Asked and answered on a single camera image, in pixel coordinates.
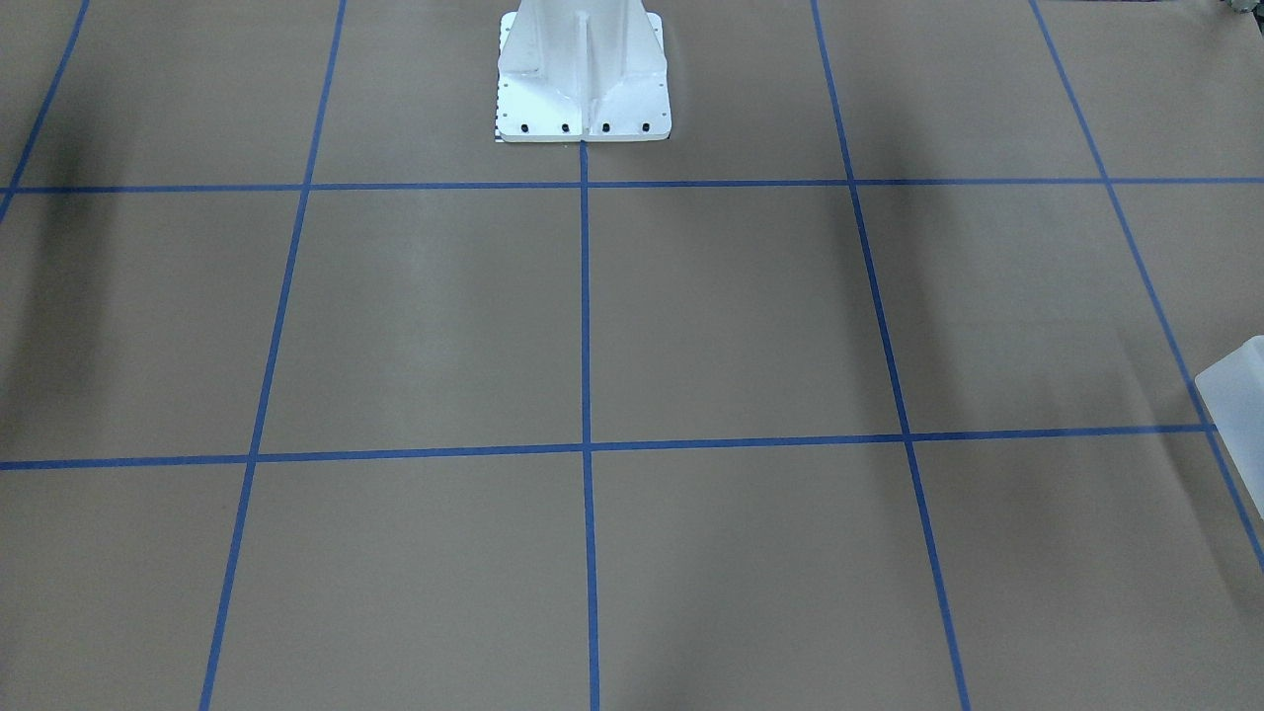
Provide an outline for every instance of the grid square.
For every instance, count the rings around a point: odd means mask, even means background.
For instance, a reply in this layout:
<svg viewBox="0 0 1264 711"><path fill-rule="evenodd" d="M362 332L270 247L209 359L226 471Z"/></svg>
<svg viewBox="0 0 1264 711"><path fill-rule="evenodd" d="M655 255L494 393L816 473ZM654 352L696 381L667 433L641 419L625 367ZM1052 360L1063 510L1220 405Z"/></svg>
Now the grid square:
<svg viewBox="0 0 1264 711"><path fill-rule="evenodd" d="M245 452L296 200L18 196L0 226L0 459Z"/></svg>
<svg viewBox="0 0 1264 711"><path fill-rule="evenodd" d="M0 474L0 706L187 708L240 467Z"/></svg>
<svg viewBox="0 0 1264 711"><path fill-rule="evenodd" d="M336 3L94 3L28 186L297 182Z"/></svg>
<svg viewBox="0 0 1264 711"><path fill-rule="evenodd" d="M1197 421L1102 187L863 201L914 430Z"/></svg>
<svg viewBox="0 0 1264 711"><path fill-rule="evenodd" d="M594 180L843 177L808 3L661 5L671 138L593 145Z"/></svg>
<svg viewBox="0 0 1264 711"><path fill-rule="evenodd" d="M1121 185L1120 200L1189 374L1264 334L1258 185Z"/></svg>
<svg viewBox="0 0 1264 711"><path fill-rule="evenodd" d="M958 708L900 445L598 454L602 707Z"/></svg>
<svg viewBox="0 0 1264 711"><path fill-rule="evenodd" d="M215 707L588 708L576 455L263 466Z"/></svg>
<svg viewBox="0 0 1264 711"><path fill-rule="evenodd" d="M1264 52L1250 16L1217 0L1040 11L1111 176L1264 175Z"/></svg>
<svg viewBox="0 0 1264 711"><path fill-rule="evenodd" d="M80 0L11 0L0 6L0 185L5 187L57 73L78 8Z"/></svg>
<svg viewBox="0 0 1264 711"><path fill-rule="evenodd" d="M313 195L265 450L578 442L578 201Z"/></svg>
<svg viewBox="0 0 1264 711"><path fill-rule="evenodd" d="M977 708L1259 706L1260 571L1201 434L918 452Z"/></svg>
<svg viewBox="0 0 1264 711"><path fill-rule="evenodd" d="M579 180L574 145L495 143L497 39L514 0L349 4L316 176Z"/></svg>
<svg viewBox="0 0 1264 711"><path fill-rule="evenodd" d="M595 439L900 430L846 190L590 200Z"/></svg>
<svg viewBox="0 0 1264 711"><path fill-rule="evenodd" d="M836 3L822 24L858 177L1097 176L1026 3Z"/></svg>

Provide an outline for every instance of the white bracket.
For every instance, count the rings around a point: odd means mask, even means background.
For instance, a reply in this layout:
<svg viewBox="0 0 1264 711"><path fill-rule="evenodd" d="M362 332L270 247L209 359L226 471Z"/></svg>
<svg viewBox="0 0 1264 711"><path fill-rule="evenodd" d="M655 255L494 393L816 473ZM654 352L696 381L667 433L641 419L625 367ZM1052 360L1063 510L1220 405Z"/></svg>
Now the white bracket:
<svg viewBox="0 0 1264 711"><path fill-rule="evenodd" d="M662 47L662 19L641 0L522 0L501 19L497 139L667 138Z"/></svg>

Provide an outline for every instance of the white mounting plate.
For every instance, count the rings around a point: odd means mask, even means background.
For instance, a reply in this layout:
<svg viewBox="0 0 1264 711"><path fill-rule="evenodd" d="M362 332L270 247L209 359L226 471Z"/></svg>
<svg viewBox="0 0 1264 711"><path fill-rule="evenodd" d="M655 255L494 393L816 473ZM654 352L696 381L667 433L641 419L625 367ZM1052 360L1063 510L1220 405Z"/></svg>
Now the white mounting plate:
<svg viewBox="0 0 1264 711"><path fill-rule="evenodd" d="M501 18L499 47L513 28L518 13ZM664 48L662 18L646 13L660 51ZM581 108L560 92L542 92L538 82L499 75L497 82L495 140L498 143L566 143L664 140L671 134L671 101L667 77L636 77L592 101L590 125Z"/></svg>

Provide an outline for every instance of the horizontal blue line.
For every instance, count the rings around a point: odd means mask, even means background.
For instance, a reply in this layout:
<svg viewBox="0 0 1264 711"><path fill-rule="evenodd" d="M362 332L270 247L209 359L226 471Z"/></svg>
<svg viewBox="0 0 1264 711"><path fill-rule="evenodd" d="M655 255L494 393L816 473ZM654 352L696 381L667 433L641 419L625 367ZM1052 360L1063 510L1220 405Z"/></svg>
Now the horizontal blue line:
<svg viewBox="0 0 1264 711"><path fill-rule="evenodd" d="M1146 425L1127 428L1064 428L1035 430L915 433L914 442L978 442L986 439L1049 439L1079 436L1125 436L1144 434L1184 434L1207 431L1202 425Z"/></svg>
<svg viewBox="0 0 1264 711"><path fill-rule="evenodd" d="M1086 178L858 178L861 187L953 186L953 185L1102 185L1096 177ZM1115 185L1260 185L1260 177L1135 177L1110 178ZM661 189L661 187L843 187L846 178L823 180L664 180L664 181L592 181L592 189ZM373 190L574 190L578 181L557 182L317 182L311 190L322 192ZM162 192L298 192L301 183L240 185L83 185L46 187L6 187L0 192L13 195L118 195Z"/></svg>
<svg viewBox="0 0 1264 711"><path fill-rule="evenodd" d="M0 462L0 472L47 469L114 469L123 467L188 467L205 464L244 464L245 454L209 454L192 457L120 457L114 459L43 459L34 462Z"/></svg>
<svg viewBox="0 0 1264 711"><path fill-rule="evenodd" d="M990 439L1052 439L1082 436L1126 436L1154 434L1188 434L1215 431L1215 425L1141 425L1121 428L1064 428L1033 430L980 430L913 433L913 442L978 442ZM733 449L777 447L824 447L838 444L892 444L904 442L900 434L854 434L822 436L760 436L734 439L650 439L632 442L594 442L566 444L521 444L506 447L436 447L417 449L363 449L346 452L277 452L259 454L260 463L286 462L353 462L368 459L430 459L459 457L503 457L513 454L570 454L589 452L656 452L669 449ZM118 459L43 459L32 462L0 462L0 472L35 469L96 469L120 467L176 467L197 464L244 464L245 454L193 457L124 457Z"/></svg>

